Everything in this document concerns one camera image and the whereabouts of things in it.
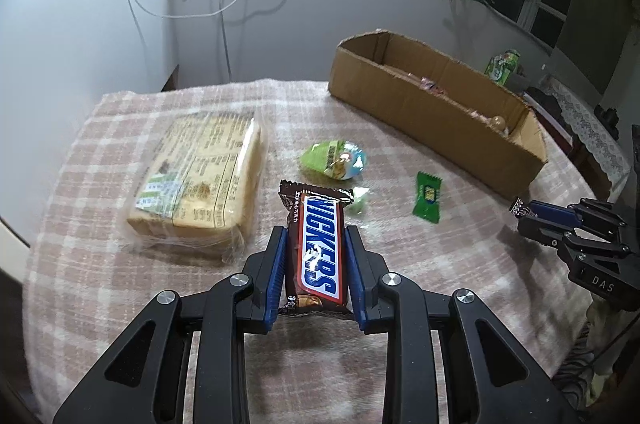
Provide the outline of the green egg-shaped snack pack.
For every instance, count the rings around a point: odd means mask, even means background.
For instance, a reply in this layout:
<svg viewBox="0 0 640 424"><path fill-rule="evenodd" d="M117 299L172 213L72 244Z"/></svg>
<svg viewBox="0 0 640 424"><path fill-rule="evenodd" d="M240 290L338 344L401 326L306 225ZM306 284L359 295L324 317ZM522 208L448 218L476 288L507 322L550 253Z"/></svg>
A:
<svg viewBox="0 0 640 424"><path fill-rule="evenodd" d="M304 169L333 180L346 181L363 172L367 154L356 143L343 139L312 144L299 158Z"/></svg>

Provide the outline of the pink plaid tablecloth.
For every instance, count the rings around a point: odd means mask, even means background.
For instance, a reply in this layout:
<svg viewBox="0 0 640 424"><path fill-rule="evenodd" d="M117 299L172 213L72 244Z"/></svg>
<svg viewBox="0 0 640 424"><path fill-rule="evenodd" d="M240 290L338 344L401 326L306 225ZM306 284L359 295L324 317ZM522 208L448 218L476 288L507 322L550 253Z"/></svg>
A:
<svg viewBox="0 0 640 424"><path fill-rule="evenodd" d="M323 82L119 92L104 95L79 131L28 259L26 358L45 420L157 292L202 292L232 274L232 265L203 254L137 251L125 235L126 202L146 154L171 118L204 109L247 111L266 126L249 251L261 251L285 222L278 188L302 179L303 150L350 140L368 156L368 205L356 218L366 248L429 291L472 289L544 370L558 370L584 325L589 294L567 280L553 251L516 232L504 199L446 159L335 100ZM419 171L442 179L439 223L412 213Z"/></svg>

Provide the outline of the brown ball candy pink wrapper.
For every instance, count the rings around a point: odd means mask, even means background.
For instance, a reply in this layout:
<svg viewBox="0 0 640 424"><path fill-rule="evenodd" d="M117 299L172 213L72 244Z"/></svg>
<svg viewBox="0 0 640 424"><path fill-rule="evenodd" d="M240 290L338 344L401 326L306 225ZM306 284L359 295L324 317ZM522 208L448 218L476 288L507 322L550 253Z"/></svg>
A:
<svg viewBox="0 0 640 424"><path fill-rule="evenodd" d="M506 120L502 116L496 115L487 117L481 113L478 113L477 111L471 111L470 115L478 121L481 121L484 125L488 126L495 132L498 132L500 136L503 136L505 138L509 136L509 127L506 124Z"/></svg>

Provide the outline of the small pale green candy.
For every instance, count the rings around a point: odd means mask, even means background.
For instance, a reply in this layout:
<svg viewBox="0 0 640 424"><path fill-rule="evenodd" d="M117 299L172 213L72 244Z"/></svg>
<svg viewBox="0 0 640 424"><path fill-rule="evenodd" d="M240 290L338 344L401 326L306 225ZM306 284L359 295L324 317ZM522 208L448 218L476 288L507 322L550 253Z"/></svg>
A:
<svg viewBox="0 0 640 424"><path fill-rule="evenodd" d="M353 187L352 201L345 210L352 215L361 215L367 208L370 189L367 187Z"/></svg>

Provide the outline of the green drink carton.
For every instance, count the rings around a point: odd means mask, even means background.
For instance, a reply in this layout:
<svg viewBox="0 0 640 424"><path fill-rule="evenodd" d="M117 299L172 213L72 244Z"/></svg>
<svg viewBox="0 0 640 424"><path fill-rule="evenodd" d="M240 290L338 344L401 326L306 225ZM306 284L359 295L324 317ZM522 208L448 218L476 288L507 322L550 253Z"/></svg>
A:
<svg viewBox="0 0 640 424"><path fill-rule="evenodd" d="M520 66L521 55L514 49L506 50L501 54L493 56L486 68L484 74L495 84L504 86L508 79Z"/></svg>

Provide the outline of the bread loaf package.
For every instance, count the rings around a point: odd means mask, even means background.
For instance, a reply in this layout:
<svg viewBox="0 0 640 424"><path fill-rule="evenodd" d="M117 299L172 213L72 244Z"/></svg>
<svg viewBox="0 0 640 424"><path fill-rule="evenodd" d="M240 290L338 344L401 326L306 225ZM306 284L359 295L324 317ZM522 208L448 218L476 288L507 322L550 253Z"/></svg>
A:
<svg viewBox="0 0 640 424"><path fill-rule="evenodd" d="M176 117L134 187L126 216L142 248L243 253L266 156L266 130L247 113Z"/></svg>

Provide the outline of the large Snickers bar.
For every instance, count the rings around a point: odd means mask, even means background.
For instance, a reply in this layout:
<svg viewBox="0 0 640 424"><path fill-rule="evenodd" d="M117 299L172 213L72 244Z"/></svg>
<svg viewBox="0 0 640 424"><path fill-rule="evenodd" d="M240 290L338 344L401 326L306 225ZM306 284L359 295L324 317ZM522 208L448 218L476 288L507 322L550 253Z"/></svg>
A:
<svg viewBox="0 0 640 424"><path fill-rule="evenodd" d="M339 317L347 307L344 208L351 189L283 180L279 196L288 211L285 303L289 315L325 312Z"/></svg>

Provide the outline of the brown cardboard box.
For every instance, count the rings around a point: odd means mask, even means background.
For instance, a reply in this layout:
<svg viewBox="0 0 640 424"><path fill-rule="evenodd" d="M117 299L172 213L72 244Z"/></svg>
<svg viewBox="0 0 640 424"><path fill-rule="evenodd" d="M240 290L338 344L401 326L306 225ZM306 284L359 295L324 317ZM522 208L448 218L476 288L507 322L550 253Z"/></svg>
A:
<svg viewBox="0 0 640 424"><path fill-rule="evenodd" d="M420 89L411 74L447 91ZM528 191L547 164L541 127L527 104L506 88L426 43L378 30L336 48L329 92L462 168L505 199ZM500 136L470 115L502 116Z"/></svg>

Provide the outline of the white lace cloth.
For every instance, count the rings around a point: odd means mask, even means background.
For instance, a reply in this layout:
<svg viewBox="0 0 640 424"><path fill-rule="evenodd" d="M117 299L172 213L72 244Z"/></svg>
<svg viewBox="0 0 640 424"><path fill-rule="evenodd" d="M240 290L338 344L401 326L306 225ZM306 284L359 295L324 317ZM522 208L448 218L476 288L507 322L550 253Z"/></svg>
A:
<svg viewBox="0 0 640 424"><path fill-rule="evenodd" d="M589 105L574 95L561 81L549 76L541 85L544 93L558 101L564 121L599 165L608 179L608 199L614 202L623 191L631 172L622 149L600 123Z"/></svg>

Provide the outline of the red dates clear bag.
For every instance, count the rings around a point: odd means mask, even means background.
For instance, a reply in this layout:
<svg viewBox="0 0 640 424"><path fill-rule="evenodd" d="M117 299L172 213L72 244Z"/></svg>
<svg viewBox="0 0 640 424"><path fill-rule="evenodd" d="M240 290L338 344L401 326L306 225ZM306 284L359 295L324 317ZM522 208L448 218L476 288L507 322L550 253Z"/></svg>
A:
<svg viewBox="0 0 640 424"><path fill-rule="evenodd" d="M407 75L407 78L413 81L422 90L425 90L437 95L443 95L443 96L447 95L447 91L444 88L440 87L439 84L437 84L437 82L435 82L434 80L431 80L430 78L418 77L416 75L411 74L411 72L409 72L409 74Z"/></svg>

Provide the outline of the small Snickers bar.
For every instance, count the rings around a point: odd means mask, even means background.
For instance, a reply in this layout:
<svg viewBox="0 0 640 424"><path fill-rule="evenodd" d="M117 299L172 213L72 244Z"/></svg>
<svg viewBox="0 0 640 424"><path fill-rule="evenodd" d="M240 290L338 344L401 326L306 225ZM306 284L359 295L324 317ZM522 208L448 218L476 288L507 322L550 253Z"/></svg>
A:
<svg viewBox="0 0 640 424"><path fill-rule="evenodd" d="M520 197L514 199L509 208L510 213L517 218L530 216L532 211L529 209L528 204L524 202Z"/></svg>

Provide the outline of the green square candy packet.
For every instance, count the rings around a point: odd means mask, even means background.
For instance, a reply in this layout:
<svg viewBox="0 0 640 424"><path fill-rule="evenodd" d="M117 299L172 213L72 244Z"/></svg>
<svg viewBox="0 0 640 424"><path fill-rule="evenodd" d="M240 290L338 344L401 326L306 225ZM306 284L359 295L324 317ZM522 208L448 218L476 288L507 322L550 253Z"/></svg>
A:
<svg viewBox="0 0 640 424"><path fill-rule="evenodd" d="M416 175L416 203L412 213L431 223L439 223L439 196L442 179L419 171Z"/></svg>

